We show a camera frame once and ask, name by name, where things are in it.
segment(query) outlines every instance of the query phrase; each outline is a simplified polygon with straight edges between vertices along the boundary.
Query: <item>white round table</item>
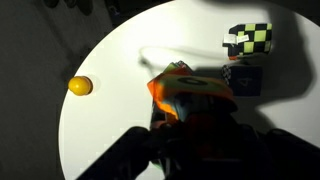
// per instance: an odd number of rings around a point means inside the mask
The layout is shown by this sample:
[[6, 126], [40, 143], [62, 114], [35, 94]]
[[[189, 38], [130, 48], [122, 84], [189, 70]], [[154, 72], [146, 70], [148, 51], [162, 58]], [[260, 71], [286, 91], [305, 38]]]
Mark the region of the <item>white round table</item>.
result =
[[[176, 0], [119, 26], [77, 71], [93, 81], [94, 89], [88, 96], [69, 91], [65, 97], [59, 127], [65, 178], [77, 178], [130, 127], [149, 126], [152, 98], [147, 83], [166, 65], [183, 60], [193, 69], [219, 69], [231, 63], [222, 47], [223, 35], [237, 24], [259, 22], [273, 23], [272, 51], [263, 61], [262, 95], [238, 98], [234, 117], [261, 131], [266, 129], [259, 126], [260, 119], [267, 119], [320, 146], [320, 29], [266, 2]], [[142, 65], [141, 59], [153, 68]], [[150, 165], [138, 179], [163, 175]]]

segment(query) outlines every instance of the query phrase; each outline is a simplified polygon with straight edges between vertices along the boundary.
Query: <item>dark background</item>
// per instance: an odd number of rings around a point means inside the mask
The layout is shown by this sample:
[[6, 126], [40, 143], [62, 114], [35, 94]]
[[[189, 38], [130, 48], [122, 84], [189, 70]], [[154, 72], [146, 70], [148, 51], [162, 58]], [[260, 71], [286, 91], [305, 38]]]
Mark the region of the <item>dark background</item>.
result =
[[[54, 9], [42, 0], [0, 1], [0, 179], [64, 179], [58, 127], [67, 82], [115, 27], [162, 3], [139, 1], [95, 0], [89, 15], [62, 0]], [[271, 1], [320, 24], [316, 0]]]

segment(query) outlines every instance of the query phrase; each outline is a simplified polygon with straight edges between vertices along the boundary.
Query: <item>checkered box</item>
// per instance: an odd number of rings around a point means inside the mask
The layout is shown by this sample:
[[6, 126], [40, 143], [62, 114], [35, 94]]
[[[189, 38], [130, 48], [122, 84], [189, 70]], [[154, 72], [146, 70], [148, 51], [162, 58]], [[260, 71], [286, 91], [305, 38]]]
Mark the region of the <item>checkered box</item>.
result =
[[258, 54], [268, 54], [271, 49], [272, 24], [239, 24], [229, 30], [237, 37], [248, 36], [249, 40], [238, 44], [224, 44], [228, 47], [230, 59], [241, 59]]
[[225, 65], [222, 78], [233, 90], [234, 96], [260, 96], [262, 67], [247, 65]]

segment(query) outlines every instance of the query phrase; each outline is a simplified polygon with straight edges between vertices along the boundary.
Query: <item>black and white checkered pattern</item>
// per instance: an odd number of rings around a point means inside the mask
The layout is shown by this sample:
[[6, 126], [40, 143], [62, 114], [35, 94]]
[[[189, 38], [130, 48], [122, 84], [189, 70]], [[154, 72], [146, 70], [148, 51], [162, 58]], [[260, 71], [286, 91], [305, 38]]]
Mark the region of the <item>black and white checkered pattern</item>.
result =
[[226, 81], [226, 83], [229, 85], [229, 79], [231, 79], [231, 69], [229, 66], [224, 65], [222, 67], [222, 77], [224, 78], [224, 80]]

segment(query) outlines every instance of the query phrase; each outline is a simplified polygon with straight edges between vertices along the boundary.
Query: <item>yellow ball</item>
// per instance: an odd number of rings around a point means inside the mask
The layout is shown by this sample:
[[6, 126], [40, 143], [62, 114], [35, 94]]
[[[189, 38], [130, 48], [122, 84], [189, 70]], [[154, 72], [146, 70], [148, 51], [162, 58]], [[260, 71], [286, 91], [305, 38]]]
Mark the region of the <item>yellow ball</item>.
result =
[[88, 95], [92, 90], [92, 83], [85, 76], [75, 76], [70, 79], [68, 88], [77, 96]]

